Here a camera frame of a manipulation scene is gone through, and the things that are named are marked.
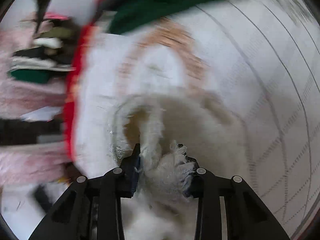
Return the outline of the white tweed cardigan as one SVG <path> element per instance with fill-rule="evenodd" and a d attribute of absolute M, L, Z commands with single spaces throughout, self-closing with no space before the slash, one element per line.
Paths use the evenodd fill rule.
<path fill-rule="evenodd" d="M 186 191 L 197 168 L 249 177 L 244 126 L 206 90 L 193 36 L 168 20 L 125 36 L 89 27 L 80 55 L 76 164 L 98 177 L 140 144 L 138 189 L 121 201 L 125 238 L 193 239 L 197 201 Z"/>

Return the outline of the clothes rack with garments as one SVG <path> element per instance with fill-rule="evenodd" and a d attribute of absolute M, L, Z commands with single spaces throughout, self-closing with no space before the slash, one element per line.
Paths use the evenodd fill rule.
<path fill-rule="evenodd" d="M 17 0 L 1 0 L 7 18 Z M 35 0 L 34 12 L 1 31 L 1 145 L 58 141 L 63 133 L 66 77 L 80 27 L 48 11 L 52 0 Z"/>

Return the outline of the white diamond-pattern mat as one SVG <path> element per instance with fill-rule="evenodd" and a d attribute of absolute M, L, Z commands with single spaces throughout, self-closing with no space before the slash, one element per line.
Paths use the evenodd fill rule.
<path fill-rule="evenodd" d="M 319 210 L 319 24 L 303 0 L 207 3 L 172 20 L 207 64 L 204 87 L 247 129 L 251 185 L 292 239 Z"/>

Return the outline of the red floral blanket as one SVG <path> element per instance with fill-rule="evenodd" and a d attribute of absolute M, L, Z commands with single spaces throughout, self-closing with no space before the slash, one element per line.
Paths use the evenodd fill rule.
<path fill-rule="evenodd" d="M 76 150 L 74 142 L 75 123 L 77 120 L 77 106 L 80 87 L 80 75 L 86 68 L 86 53 L 89 48 L 89 41 L 93 36 L 96 27 L 93 26 L 93 20 L 84 25 L 80 30 L 80 36 L 74 52 L 72 67 L 74 68 L 67 77 L 67 93 L 65 105 L 63 108 L 63 120 L 65 122 L 65 145 L 67 156 L 71 161 L 76 160 Z"/>

